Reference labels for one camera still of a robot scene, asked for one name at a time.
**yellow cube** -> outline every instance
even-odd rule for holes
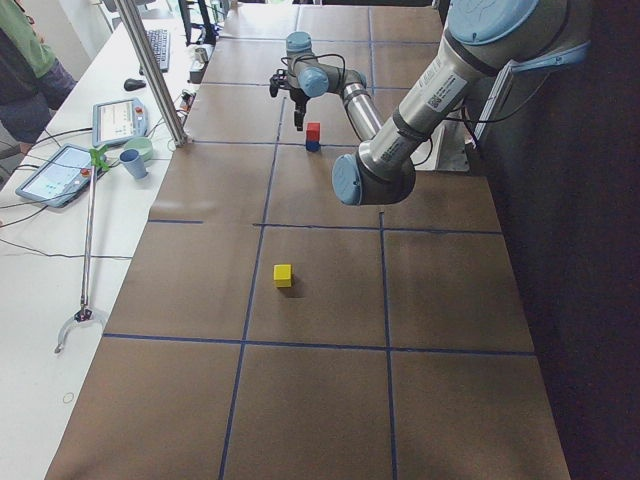
[[[293,269],[290,264],[273,266],[273,282],[278,288],[288,288],[293,284]]]

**keyboard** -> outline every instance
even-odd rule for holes
[[[164,28],[147,30],[147,38],[151,44],[151,50],[153,50],[156,62],[158,62],[158,67],[160,67],[160,71],[168,72],[171,34]]]

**tablet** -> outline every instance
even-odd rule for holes
[[[51,207],[63,207],[89,184],[89,175],[82,171],[90,167],[89,150],[65,144],[16,189],[16,194]]]
[[[137,98],[93,106],[93,146],[121,145],[147,133],[147,110]]]

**computer mouse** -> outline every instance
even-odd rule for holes
[[[147,86],[147,82],[144,80],[138,80],[135,78],[127,78],[124,81],[124,89],[127,92],[133,92],[134,90],[138,90],[139,88],[144,88]]]

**label sticker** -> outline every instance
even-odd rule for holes
[[[461,76],[455,72],[441,72],[440,67],[436,59],[420,77],[422,98],[436,112],[442,112],[467,85]]]

